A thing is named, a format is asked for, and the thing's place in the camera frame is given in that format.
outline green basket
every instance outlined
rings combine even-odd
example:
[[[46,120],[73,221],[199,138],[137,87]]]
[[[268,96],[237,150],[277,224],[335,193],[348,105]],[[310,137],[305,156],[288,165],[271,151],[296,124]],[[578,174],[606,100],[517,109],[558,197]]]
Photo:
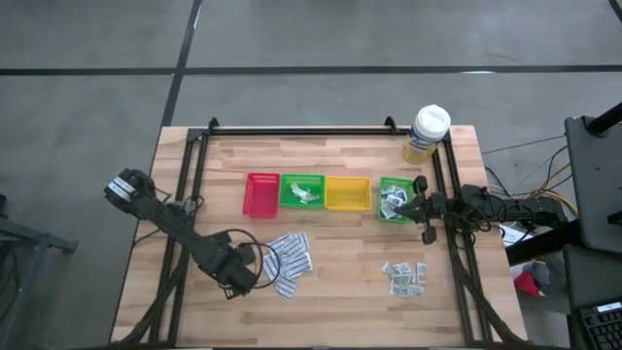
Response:
[[[316,174],[282,174],[279,204],[284,207],[315,209],[324,208],[325,176]],[[301,189],[309,190],[320,198],[307,204],[300,202],[300,198],[292,192],[291,184],[297,184]]]
[[[390,223],[412,223],[412,220],[408,218],[401,217],[399,219],[387,219],[382,214],[382,189],[385,186],[395,185],[401,187],[406,190],[406,194],[408,195],[408,200],[411,201],[415,197],[415,192],[412,190],[412,180],[407,179],[399,179],[399,178],[389,178],[382,177],[380,178],[380,187],[378,188],[378,219]]]

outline keyboard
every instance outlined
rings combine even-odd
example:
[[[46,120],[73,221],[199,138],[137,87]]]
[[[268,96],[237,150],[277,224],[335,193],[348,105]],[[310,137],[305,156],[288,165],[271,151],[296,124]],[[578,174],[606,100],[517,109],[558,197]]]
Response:
[[[622,349],[622,300],[579,309],[592,349]]]

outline white label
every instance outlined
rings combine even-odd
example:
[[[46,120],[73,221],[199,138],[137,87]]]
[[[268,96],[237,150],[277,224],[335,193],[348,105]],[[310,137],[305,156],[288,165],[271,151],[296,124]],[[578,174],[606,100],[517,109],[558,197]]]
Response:
[[[126,183],[126,182],[125,182],[125,180],[124,180],[124,179],[122,179],[122,178],[120,178],[120,177],[118,177],[118,178],[116,178],[115,180],[113,180],[113,182],[114,182],[115,184],[119,185],[119,186],[120,186],[122,189],[124,189],[127,193],[132,194],[132,193],[134,193],[134,192],[136,191],[136,190],[135,190],[135,189],[134,189],[131,185],[129,185],[128,183]]]
[[[114,181],[108,184],[108,188],[116,193],[119,197],[125,199],[126,201],[129,201],[129,194],[127,194],[127,192],[117,186]]]
[[[603,305],[603,306],[599,306],[597,307],[597,309],[599,310],[599,312],[607,312],[607,311],[611,311],[611,310],[615,310],[615,309],[619,309],[622,307],[622,304],[619,302],[614,302],[611,304],[607,304],[607,305]]]

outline red object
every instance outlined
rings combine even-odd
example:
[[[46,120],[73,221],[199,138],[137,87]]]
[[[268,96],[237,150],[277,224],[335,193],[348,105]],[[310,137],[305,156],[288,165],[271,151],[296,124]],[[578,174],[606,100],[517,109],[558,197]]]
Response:
[[[249,173],[242,214],[251,218],[274,218],[279,208],[280,182],[280,174]]]
[[[532,297],[540,297],[536,283],[534,283],[534,278],[529,271],[521,272],[521,274],[519,274],[514,280],[514,286],[518,291],[527,293]]]

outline plastic basket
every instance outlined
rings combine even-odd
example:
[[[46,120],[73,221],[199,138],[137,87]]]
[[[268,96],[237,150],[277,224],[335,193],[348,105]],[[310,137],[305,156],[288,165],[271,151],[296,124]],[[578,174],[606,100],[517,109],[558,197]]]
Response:
[[[382,214],[382,189],[385,186],[395,185],[401,187],[406,190],[406,194],[408,195],[408,201],[411,201],[415,197],[415,192],[412,189],[412,180],[407,179],[399,179],[399,178],[390,178],[390,177],[382,177],[380,178],[380,187],[378,188],[378,219],[391,223],[412,223],[412,220],[408,218],[398,218],[398,219],[387,219]]]
[[[371,181],[368,178],[327,176],[326,181],[327,209],[371,209]]]
[[[252,218],[274,218],[279,204],[279,182],[275,173],[249,173],[242,214]]]
[[[283,174],[281,175],[281,193],[279,204],[284,207],[315,209],[324,207],[324,175],[316,174]],[[300,198],[292,192],[292,184],[297,184],[301,189],[318,195],[319,198],[308,203],[302,203]]]

